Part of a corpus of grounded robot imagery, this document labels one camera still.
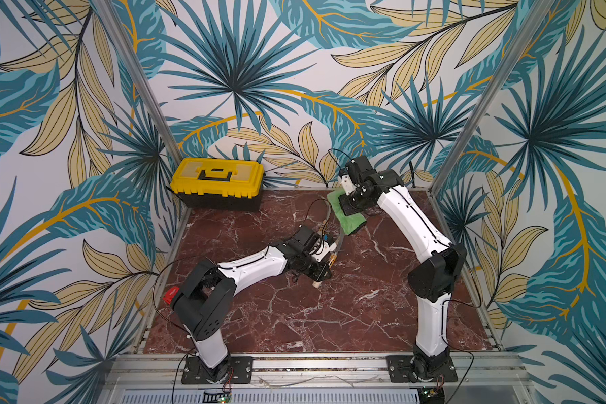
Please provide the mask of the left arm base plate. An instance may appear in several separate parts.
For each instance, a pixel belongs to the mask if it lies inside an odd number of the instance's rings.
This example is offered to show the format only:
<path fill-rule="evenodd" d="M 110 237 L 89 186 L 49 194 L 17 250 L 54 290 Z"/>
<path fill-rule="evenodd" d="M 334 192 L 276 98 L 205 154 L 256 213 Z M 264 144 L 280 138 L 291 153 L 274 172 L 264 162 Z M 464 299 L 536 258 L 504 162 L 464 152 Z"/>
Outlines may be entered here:
<path fill-rule="evenodd" d="M 208 368 L 198 356 L 185 360 L 181 377 L 184 385 L 223 384 L 248 385 L 251 383 L 254 367 L 252 356 L 230 356 L 214 368 Z"/>

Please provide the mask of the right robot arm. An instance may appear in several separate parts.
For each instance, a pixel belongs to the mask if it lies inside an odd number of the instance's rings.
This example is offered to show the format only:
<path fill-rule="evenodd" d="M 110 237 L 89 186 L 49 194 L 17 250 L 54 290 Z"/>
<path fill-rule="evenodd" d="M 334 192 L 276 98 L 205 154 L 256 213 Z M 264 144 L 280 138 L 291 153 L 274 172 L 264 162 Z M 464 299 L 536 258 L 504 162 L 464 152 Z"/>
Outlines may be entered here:
<path fill-rule="evenodd" d="M 388 169 L 377 172 L 365 156 L 352 158 L 339 170 L 343 192 L 334 208 L 337 218 L 362 218 L 381 208 L 413 248 L 419 266 L 407 281 L 417 296 L 418 326 L 414 355 L 426 370 L 447 362 L 448 303 L 466 261 L 466 249 L 451 242 L 421 211 L 401 177 Z"/>

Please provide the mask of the green rag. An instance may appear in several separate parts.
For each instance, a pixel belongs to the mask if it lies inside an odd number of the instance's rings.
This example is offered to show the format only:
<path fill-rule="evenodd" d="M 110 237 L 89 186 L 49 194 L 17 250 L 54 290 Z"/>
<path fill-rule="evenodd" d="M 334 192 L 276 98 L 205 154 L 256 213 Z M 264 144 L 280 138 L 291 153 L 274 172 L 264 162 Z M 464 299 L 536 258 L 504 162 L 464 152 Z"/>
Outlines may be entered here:
<path fill-rule="evenodd" d="M 341 206 L 341 198 L 345 197 L 343 190 L 336 189 L 327 195 L 329 204 L 332 207 L 333 214 L 346 236 L 351 236 L 358 232 L 365 224 L 366 219 L 361 213 L 345 213 Z"/>

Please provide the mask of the sickle wooden handle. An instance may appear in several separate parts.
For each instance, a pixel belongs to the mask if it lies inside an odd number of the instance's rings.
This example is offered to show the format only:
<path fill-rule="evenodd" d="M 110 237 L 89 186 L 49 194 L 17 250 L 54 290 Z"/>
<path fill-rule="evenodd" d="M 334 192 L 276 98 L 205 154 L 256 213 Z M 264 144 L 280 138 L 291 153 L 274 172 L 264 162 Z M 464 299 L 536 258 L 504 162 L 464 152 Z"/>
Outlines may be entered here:
<path fill-rule="evenodd" d="M 345 234 L 343 233 L 341 227 L 339 228 L 338 237 L 335 239 L 336 249 L 334 252 L 328 254 L 323 261 L 317 262 L 317 268 L 313 272 L 313 283 L 312 286 L 316 289 L 319 289 L 322 282 L 330 279 L 332 277 L 331 269 L 333 264 L 337 261 L 338 253 L 343 245 L 343 240 L 345 239 Z"/>

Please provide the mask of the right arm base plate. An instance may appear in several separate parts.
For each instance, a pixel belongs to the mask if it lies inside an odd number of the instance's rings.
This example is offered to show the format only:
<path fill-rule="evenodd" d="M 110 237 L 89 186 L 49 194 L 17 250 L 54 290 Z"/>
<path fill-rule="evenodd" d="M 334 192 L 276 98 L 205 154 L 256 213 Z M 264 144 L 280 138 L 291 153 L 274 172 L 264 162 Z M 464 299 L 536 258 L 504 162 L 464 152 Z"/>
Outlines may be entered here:
<path fill-rule="evenodd" d="M 385 358 L 391 383 L 457 382 L 456 367 L 449 355 L 389 355 Z"/>

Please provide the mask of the sickle labelled handle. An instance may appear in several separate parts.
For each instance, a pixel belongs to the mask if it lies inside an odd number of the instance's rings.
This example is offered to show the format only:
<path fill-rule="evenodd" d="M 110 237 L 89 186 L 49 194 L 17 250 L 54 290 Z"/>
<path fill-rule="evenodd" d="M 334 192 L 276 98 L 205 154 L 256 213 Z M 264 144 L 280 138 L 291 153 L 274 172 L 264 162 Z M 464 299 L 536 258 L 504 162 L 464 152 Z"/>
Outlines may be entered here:
<path fill-rule="evenodd" d="M 322 237 L 323 237 L 323 234 L 325 234 L 325 230 L 328 225 L 328 222 L 329 222 L 329 219 L 326 219 L 322 223 L 321 230 L 320 230 L 320 234 L 322 235 Z"/>

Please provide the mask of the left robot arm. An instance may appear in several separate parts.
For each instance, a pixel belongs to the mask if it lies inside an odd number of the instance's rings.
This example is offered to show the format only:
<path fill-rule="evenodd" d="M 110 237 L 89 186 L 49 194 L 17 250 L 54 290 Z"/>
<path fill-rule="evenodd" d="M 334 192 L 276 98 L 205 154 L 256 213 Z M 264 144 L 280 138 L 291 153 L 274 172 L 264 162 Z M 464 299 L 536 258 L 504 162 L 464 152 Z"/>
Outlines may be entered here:
<path fill-rule="evenodd" d="M 218 374 L 226 371 L 230 362 L 221 328 L 235 295 L 290 270 L 320 284 L 331 277 L 341 242 L 341 237 L 323 236 L 300 225 L 290 238 L 247 257 L 225 263 L 210 259 L 198 262 L 183 284 L 164 294 L 163 301 L 194 341 L 200 363 L 219 380 Z"/>

